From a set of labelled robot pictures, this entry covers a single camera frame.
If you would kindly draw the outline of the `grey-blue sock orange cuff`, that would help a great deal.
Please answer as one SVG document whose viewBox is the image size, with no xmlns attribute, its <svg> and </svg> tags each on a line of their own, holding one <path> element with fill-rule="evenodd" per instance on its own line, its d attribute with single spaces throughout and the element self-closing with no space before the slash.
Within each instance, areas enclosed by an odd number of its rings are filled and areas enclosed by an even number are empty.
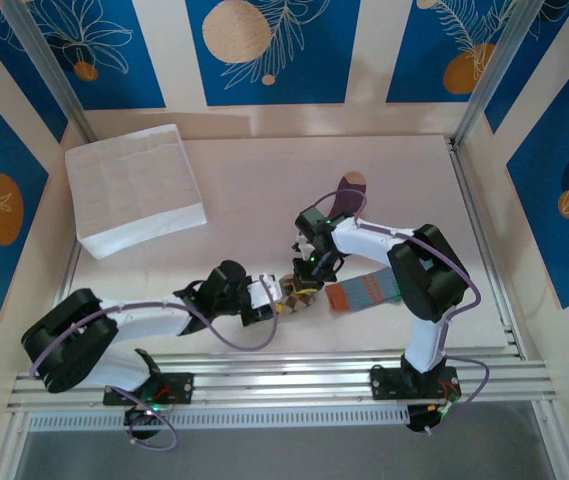
<svg viewBox="0 0 569 480">
<path fill-rule="evenodd" d="M 332 311 L 349 313 L 402 301 L 393 271 L 381 269 L 329 285 L 325 293 Z"/>
</svg>

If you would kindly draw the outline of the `purple sock tan toe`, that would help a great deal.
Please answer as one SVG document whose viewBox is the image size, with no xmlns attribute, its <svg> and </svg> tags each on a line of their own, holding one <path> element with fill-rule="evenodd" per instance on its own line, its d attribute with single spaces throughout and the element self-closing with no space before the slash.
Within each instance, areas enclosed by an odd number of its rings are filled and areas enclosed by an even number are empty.
<svg viewBox="0 0 569 480">
<path fill-rule="evenodd" d="M 344 174 L 338 183 L 329 216 L 355 213 L 362 206 L 366 189 L 367 182 L 361 172 L 349 171 Z"/>
</svg>

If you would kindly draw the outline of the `aluminium frame post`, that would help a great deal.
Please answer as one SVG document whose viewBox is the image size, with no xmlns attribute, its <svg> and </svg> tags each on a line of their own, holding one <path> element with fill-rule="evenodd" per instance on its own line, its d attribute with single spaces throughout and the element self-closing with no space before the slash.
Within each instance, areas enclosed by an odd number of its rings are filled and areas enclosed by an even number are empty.
<svg viewBox="0 0 569 480">
<path fill-rule="evenodd" d="M 468 140 L 486 106 L 506 74 L 524 38 L 545 0 L 517 0 L 513 14 L 507 21 L 488 65 L 484 69 L 475 90 L 467 102 L 463 116 L 454 134 L 449 138 L 450 147 L 457 152 Z"/>
<path fill-rule="evenodd" d="M 68 122 L 84 143 L 96 142 L 79 98 L 28 8 L 20 0 L 0 0 L 0 9 Z"/>
</svg>

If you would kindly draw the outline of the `white divided storage box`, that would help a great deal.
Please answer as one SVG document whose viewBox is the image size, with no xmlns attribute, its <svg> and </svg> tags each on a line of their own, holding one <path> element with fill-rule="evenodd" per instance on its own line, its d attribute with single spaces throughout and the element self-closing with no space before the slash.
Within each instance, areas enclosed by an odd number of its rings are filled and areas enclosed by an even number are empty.
<svg viewBox="0 0 569 480">
<path fill-rule="evenodd" d="M 174 124 L 75 147 L 65 165 L 77 240 L 97 260 L 207 223 Z"/>
</svg>

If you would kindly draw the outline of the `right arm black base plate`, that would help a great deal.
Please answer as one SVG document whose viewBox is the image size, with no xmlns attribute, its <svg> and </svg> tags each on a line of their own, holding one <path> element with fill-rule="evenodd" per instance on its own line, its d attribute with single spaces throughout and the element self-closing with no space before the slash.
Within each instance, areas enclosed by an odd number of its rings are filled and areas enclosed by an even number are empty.
<svg viewBox="0 0 569 480">
<path fill-rule="evenodd" d="M 375 400 L 450 400 L 462 395 L 457 371 L 444 366 L 426 373 L 412 367 L 386 368 L 374 365 L 369 372 Z"/>
</svg>

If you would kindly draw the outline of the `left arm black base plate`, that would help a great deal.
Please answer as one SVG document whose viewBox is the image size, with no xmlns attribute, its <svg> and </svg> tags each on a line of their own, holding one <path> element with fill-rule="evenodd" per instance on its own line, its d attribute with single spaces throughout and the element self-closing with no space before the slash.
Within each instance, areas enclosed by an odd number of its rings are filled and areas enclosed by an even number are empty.
<svg viewBox="0 0 569 480">
<path fill-rule="evenodd" d="M 192 373 L 159 373 L 151 376 L 132 395 L 150 406 L 190 404 L 194 392 Z"/>
</svg>

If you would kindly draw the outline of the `aluminium mounting rail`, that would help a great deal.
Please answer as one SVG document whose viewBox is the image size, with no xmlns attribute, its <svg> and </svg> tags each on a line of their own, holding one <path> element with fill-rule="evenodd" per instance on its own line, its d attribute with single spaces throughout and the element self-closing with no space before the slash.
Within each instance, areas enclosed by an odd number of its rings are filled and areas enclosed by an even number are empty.
<svg viewBox="0 0 569 480">
<path fill-rule="evenodd" d="M 468 397 L 487 377 L 480 401 L 553 400 L 555 388 L 541 361 L 516 356 L 481 357 L 487 370 L 454 362 L 461 392 Z M 396 355 L 162 355 L 166 372 L 194 375 L 193 407 L 281 407 L 348 405 L 372 401 L 369 371 L 374 365 L 395 367 Z"/>
</svg>

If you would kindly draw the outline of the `aluminium side rail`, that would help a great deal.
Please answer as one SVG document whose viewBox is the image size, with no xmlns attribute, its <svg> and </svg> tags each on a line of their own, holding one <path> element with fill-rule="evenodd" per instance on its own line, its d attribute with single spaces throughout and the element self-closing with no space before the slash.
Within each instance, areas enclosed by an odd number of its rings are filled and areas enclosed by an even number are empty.
<svg viewBox="0 0 569 480">
<path fill-rule="evenodd" d="M 81 256 L 82 245 L 78 240 L 73 241 L 70 254 L 64 269 L 62 280 L 58 291 L 53 300 L 53 306 L 56 307 L 60 304 L 71 292 L 72 284 L 77 270 L 77 265 Z"/>
<path fill-rule="evenodd" d="M 480 215 L 479 203 L 473 192 L 464 162 L 459 156 L 453 140 L 446 139 L 446 144 L 500 320 L 505 330 L 513 337 L 518 358 L 520 360 L 528 360 L 529 355 L 527 347 L 523 344 L 511 302 L 508 299 L 504 283 L 499 276 L 497 265 Z"/>
</svg>

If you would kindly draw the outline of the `beige brown argyle sock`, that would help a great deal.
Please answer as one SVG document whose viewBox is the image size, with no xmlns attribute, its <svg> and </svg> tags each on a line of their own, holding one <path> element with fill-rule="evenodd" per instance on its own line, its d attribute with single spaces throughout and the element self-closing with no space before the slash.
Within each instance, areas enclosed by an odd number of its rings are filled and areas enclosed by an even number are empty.
<svg viewBox="0 0 569 480">
<path fill-rule="evenodd" d="M 304 295 L 294 294 L 293 277 L 291 275 L 281 277 L 279 284 L 282 289 L 283 298 L 278 304 L 284 306 L 284 311 L 281 314 L 278 313 L 279 315 L 290 315 L 300 312 L 315 302 L 316 295 L 309 295 L 308 293 Z"/>
</svg>

